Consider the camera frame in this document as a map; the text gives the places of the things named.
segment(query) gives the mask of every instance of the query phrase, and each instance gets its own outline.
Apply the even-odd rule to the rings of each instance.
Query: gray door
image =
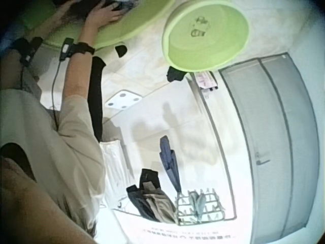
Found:
[[[307,224],[318,177],[318,138],[307,90],[288,55],[220,71],[246,137],[253,172],[252,243]]]

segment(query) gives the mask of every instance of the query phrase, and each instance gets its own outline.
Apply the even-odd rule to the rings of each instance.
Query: beige garment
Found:
[[[56,131],[32,94],[1,91],[1,147],[7,143],[24,150],[37,183],[55,202],[63,205],[65,196],[71,212],[92,225],[105,190],[105,167],[85,98],[64,100]]]
[[[163,223],[175,224],[176,208],[169,197],[160,188],[155,188],[152,182],[144,182],[144,198],[150,205],[154,216]]]

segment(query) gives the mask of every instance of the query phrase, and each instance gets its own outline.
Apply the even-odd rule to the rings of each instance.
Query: black cable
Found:
[[[20,89],[21,90],[22,90],[22,87],[23,87],[23,85],[22,85],[22,76],[23,76],[23,73],[24,73],[24,68],[25,68],[25,66],[23,66],[21,68],[21,71],[20,71]]]
[[[55,114],[54,95],[53,94],[54,94],[54,85],[55,85],[55,81],[57,78],[57,74],[59,73],[60,65],[61,65],[61,62],[59,62],[59,65],[57,66],[56,74],[55,74],[53,84],[52,84],[52,92],[51,92],[52,93],[52,109],[53,109],[53,116],[54,116],[54,121],[55,121],[55,125],[56,125],[56,130],[59,130],[59,125],[58,125],[58,122],[56,119],[56,114]]]

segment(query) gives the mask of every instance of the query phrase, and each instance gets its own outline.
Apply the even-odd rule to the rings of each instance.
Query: black wristband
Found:
[[[91,55],[95,53],[95,49],[90,47],[87,43],[79,42],[78,44],[73,44],[68,57],[71,57],[75,53],[85,54],[86,52],[90,52]]]

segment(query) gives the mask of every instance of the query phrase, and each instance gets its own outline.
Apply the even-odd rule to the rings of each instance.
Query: light green plastic bowl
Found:
[[[118,42],[138,35],[146,27],[160,18],[168,10],[175,0],[141,0],[141,3],[118,23],[103,27],[97,36],[95,49],[114,45]],[[55,11],[52,0],[37,0],[29,6],[21,16],[21,20],[27,29],[32,29],[41,24]],[[78,39],[82,28],[81,23],[71,23],[58,29],[45,43],[60,48],[66,37]]]
[[[189,1],[168,18],[162,37],[164,56],[178,70],[212,70],[245,48],[249,23],[226,1]]]

